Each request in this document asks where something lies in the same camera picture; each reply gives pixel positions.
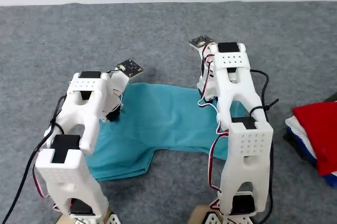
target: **white wire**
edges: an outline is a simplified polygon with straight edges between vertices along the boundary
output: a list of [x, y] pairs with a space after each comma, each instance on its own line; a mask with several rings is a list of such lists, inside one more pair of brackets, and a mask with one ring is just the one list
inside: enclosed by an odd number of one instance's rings
[[116, 89], [114, 89], [113, 91], [114, 91], [114, 92], [118, 92], [118, 93], [120, 94], [121, 97], [120, 97], [120, 102], [119, 102], [119, 104], [118, 104], [114, 109], [112, 109], [110, 112], [116, 111], [116, 110], [118, 109], [118, 107], [121, 106], [122, 101], [123, 101], [123, 92], [121, 92], [121, 91], [119, 91], [119, 90], [116, 90]]

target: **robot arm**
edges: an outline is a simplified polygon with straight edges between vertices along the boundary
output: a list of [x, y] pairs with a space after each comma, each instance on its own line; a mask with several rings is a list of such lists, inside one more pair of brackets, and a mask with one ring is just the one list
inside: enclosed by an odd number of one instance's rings
[[[229, 149], [221, 174], [218, 209], [237, 223], [265, 209], [270, 175], [270, 148], [273, 128], [267, 122], [261, 99], [255, 91], [244, 44], [215, 43], [207, 36], [190, 41], [202, 60], [197, 87], [205, 100], [217, 97], [217, 120], [228, 130]], [[231, 118], [230, 106], [240, 101], [250, 117]], [[253, 191], [238, 191], [250, 182]]]
[[[41, 149], [35, 163], [63, 215], [89, 224], [104, 224], [107, 219], [114, 219], [109, 223], [118, 223], [117, 216], [110, 216], [108, 200], [91, 176], [84, 157], [95, 149], [100, 120], [106, 122], [116, 117], [129, 79], [142, 71], [128, 60], [117, 66], [111, 78], [108, 73], [100, 72], [73, 76], [56, 118], [64, 134], [55, 127], [46, 141], [47, 148]], [[77, 124], [85, 127], [82, 137], [67, 134]]]

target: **red wire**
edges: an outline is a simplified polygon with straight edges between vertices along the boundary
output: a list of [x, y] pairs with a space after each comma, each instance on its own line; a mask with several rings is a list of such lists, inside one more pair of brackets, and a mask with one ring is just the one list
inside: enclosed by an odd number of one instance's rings
[[40, 183], [35, 175], [35, 164], [33, 165], [33, 169], [32, 169], [32, 174], [33, 174], [33, 180], [34, 180], [34, 183], [35, 183], [35, 186], [36, 186], [36, 190], [38, 192], [38, 194], [40, 195], [41, 198], [48, 198], [49, 195], [44, 195], [43, 194], [43, 191], [42, 191], [42, 188], [40, 186]]

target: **black cable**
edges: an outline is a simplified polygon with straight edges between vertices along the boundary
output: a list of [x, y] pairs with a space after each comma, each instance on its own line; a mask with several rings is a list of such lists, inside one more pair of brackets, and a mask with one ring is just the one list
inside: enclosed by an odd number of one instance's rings
[[117, 70], [109, 70], [109, 71], [107, 71], [107, 74], [115, 73], [115, 72], [118, 72], [118, 71], [121, 71], [121, 69], [117, 69]]
[[75, 220], [79, 221], [80, 223], [86, 224], [84, 221], [81, 221], [80, 219], [75, 218]]
[[234, 220], [231, 220], [231, 219], [228, 219], [228, 218], [227, 218], [227, 220], [231, 221], [234, 224], [237, 224]]
[[26, 168], [25, 168], [25, 171], [23, 173], [23, 176], [22, 176], [22, 180], [21, 180], [21, 183], [19, 185], [19, 188], [17, 189], [17, 193], [14, 197], [14, 200], [12, 202], [12, 205], [11, 207], [9, 208], [4, 220], [2, 221], [2, 224], [5, 224], [6, 221], [8, 220], [8, 218], [10, 217], [11, 213], [13, 212], [13, 209], [16, 205], [16, 202], [21, 194], [21, 191], [22, 191], [22, 188], [23, 188], [23, 185], [25, 184], [25, 181], [26, 181], [26, 178], [27, 178], [27, 175], [28, 175], [28, 172], [29, 172], [29, 168], [33, 162], [33, 159], [34, 157], [36, 156], [36, 153], [39, 151], [39, 149], [43, 146], [43, 144], [47, 141], [47, 139], [52, 135], [52, 133], [54, 132], [54, 128], [55, 128], [55, 123], [56, 123], [56, 117], [58, 115], [58, 110], [60, 109], [60, 105], [61, 105], [61, 102], [62, 100], [64, 100], [66, 98], [66, 95], [64, 96], [61, 96], [58, 101], [57, 101], [57, 105], [56, 105], [56, 108], [55, 108], [55, 111], [54, 111], [54, 114], [53, 114], [53, 117], [50, 121], [50, 131], [49, 133], [43, 138], [43, 140], [36, 146], [36, 148], [33, 150], [31, 156], [29, 157], [29, 160], [27, 162], [27, 165], [26, 165]]
[[55, 122], [55, 126], [61, 131], [62, 134], [64, 134], [63, 128], [58, 123]]
[[[269, 84], [269, 76], [261, 70], [251, 70], [251, 72], [259, 73], [259, 74], [262, 74], [262, 75], [265, 76], [265, 83], [262, 87], [262, 93], [261, 93], [261, 103], [262, 103], [262, 108], [263, 108], [263, 111], [264, 111], [265, 118], [269, 122], [267, 110], [269, 110], [269, 108], [271, 106], [273, 106], [279, 99], [276, 99], [270, 105], [266, 106], [265, 105], [265, 90], [267, 89], [267, 86]], [[269, 210], [267, 212], [267, 215], [259, 222], [259, 224], [265, 223], [268, 220], [268, 218], [270, 217], [270, 215], [272, 214], [272, 211], [273, 211], [273, 205], [274, 205], [274, 201], [273, 201], [273, 172], [274, 172], [274, 145], [273, 145], [273, 141], [272, 141], [271, 147], [270, 147], [270, 170], [269, 170], [269, 189], [268, 189], [270, 205], [269, 205]]]

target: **teal cloth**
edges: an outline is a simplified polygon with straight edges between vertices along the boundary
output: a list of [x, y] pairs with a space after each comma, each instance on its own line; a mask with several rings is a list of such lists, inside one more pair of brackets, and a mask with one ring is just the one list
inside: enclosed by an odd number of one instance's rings
[[[129, 84], [118, 121], [100, 122], [94, 153], [86, 157], [92, 176], [112, 180], [144, 174], [154, 151], [168, 149], [207, 153], [216, 138], [216, 111], [200, 108], [197, 89], [171, 85]], [[239, 102], [232, 116], [243, 116]], [[218, 141], [214, 156], [227, 158], [227, 138]]]

